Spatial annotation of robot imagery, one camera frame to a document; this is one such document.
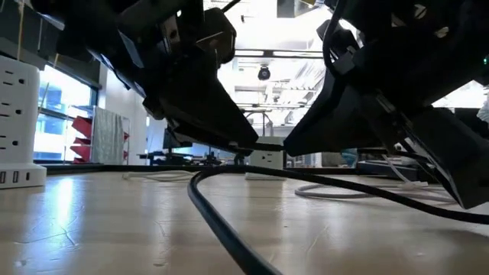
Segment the security camera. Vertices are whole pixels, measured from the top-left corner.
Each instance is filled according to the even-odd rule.
[[[262,66],[260,68],[260,72],[258,73],[259,80],[269,80],[270,79],[270,70],[267,66]]]

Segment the wooden tabletop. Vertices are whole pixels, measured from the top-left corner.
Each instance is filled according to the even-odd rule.
[[[293,190],[303,184],[217,176],[201,190],[285,274],[489,273],[488,226],[382,199],[296,197]],[[0,190],[0,274],[14,273],[241,271],[188,199],[185,183],[94,173],[51,177],[42,188]]]

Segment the power strip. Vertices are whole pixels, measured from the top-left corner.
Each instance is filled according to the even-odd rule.
[[[37,67],[0,56],[0,189],[46,183],[33,162],[39,81]]]
[[[259,137],[258,142],[262,144],[282,144],[283,138],[281,137]],[[265,167],[271,169],[283,169],[283,151],[280,152],[268,152],[256,150],[250,155],[250,165],[256,167]],[[245,179],[247,180],[285,180],[278,176],[268,176],[256,173],[246,173]]]

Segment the usb port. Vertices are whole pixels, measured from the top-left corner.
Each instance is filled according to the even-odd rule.
[[[14,178],[12,179],[13,183],[18,183],[18,171],[14,172]]]

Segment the desk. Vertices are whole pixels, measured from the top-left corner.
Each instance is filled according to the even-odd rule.
[[[302,199],[293,194],[302,184],[218,176],[201,190],[285,274],[489,272],[488,226],[382,199]],[[186,184],[128,182],[120,173],[55,176],[43,188],[2,190],[0,255],[0,274],[241,273]]]

